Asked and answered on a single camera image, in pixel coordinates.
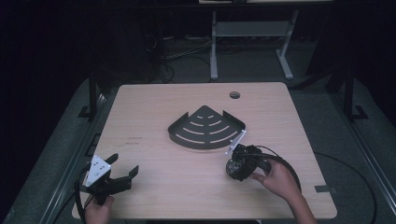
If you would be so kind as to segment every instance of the wire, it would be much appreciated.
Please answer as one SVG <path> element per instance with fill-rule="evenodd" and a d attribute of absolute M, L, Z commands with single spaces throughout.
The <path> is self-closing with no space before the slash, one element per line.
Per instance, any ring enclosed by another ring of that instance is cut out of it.
<path fill-rule="evenodd" d="M 276 152 L 274 152 L 274 151 L 273 151 L 271 148 L 269 148 L 269 147 L 264 147 L 264 146 L 255 146 L 255 147 L 263 147 L 263 148 L 265 148 L 265 149 L 271 151 L 271 152 L 274 153 L 275 155 L 277 155 Z"/>
<path fill-rule="evenodd" d="M 58 220 L 59 216 L 61 215 L 61 213 L 64 211 L 64 209 L 66 208 L 66 206 L 70 203 L 70 201 L 72 200 L 72 198 L 74 197 L 74 193 L 72 193 L 69 198 L 66 200 L 66 202 L 64 203 L 64 205 L 61 207 L 61 209 L 59 210 L 58 214 L 56 215 L 55 219 L 53 219 L 52 224 L 55 224 L 55 222 Z"/>
<path fill-rule="evenodd" d="M 376 220 L 376 213 L 377 213 L 377 201 L 376 201 L 376 197 L 375 197 L 375 193 L 374 193 L 374 191 L 373 191 L 373 188 L 370 186 L 370 184 L 369 184 L 369 182 L 367 181 L 367 179 L 366 179 L 357 169 L 355 169 L 353 166 L 349 165 L 348 163 L 346 163 L 346 162 L 344 162 L 344 161 L 340 161 L 339 159 L 337 159 L 337 158 L 335 158 L 335 157 L 332 157 L 332 156 L 323 154 L 323 153 L 321 153 L 321 152 L 314 151 L 314 153 L 317 154 L 317 155 L 319 155 L 319 156 L 332 159 L 332 160 L 334 160 L 334 161 L 337 161 L 337 162 L 339 162 L 339 163 L 345 165 L 346 167 L 348 167 L 349 169 L 351 169 L 353 172 L 355 172 L 355 173 L 364 181 L 364 183 L 366 184 L 367 188 L 370 190 L 370 193 L 371 193 L 371 196 L 372 196 L 372 199 L 373 199 L 373 204 L 374 204 L 374 205 L 373 205 L 373 207 L 374 207 L 373 209 L 374 209 L 374 212 L 373 212 L 373 217 L 372 217 L 372 219 L 370 220 L 369 223 L 370 223 L 370 224 L 374 224 L 374 223 L 375 223 L 375 220 Z"/>
<path fill-rule="evenodd" d="M 79 196 L 79 180 L 81 179 L 82 175 L 89 171 L 90 165 L 87 164 L 81 171 L 78 173 L 78 177 L 75 182 L 75 200 L 76 200 L 76 207 L 78 210 L 79 217 L 81 218 L 82 223 L 85 223 L 85 212 L 84 208 L 82 207 L 81 197 Z"/>

